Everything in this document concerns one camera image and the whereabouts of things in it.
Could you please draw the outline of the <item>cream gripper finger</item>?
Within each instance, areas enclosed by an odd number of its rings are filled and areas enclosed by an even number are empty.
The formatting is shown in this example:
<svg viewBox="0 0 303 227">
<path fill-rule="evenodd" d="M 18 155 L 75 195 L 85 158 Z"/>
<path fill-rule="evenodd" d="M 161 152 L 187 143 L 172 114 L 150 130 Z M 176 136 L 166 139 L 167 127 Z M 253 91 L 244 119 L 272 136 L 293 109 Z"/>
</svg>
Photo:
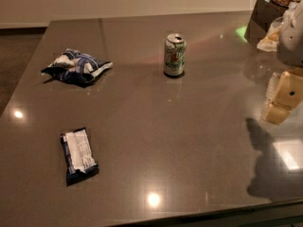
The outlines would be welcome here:
<svg viewBox="0 0 303 227">
<path fill-rule="evenodd" d="M 279 73 L 274 73 L 269 79 L 268 87 L 265 94 L 266 99 L 261 110 L 260 116 L 263 121 L 275 125 L 279 125 L 284 122 L 285 119 L 291 113 L 291 110 L 286 106 L 279 106 L 274 104 L 274 95 L 276 93 L 280 77 L 281 75 Z"/>
<path fill-rule="evenodd" d="M 273 102 L 289 110 L 303 101 L 303 69 L 284 71 L 276 87 Z"/>
</svg>

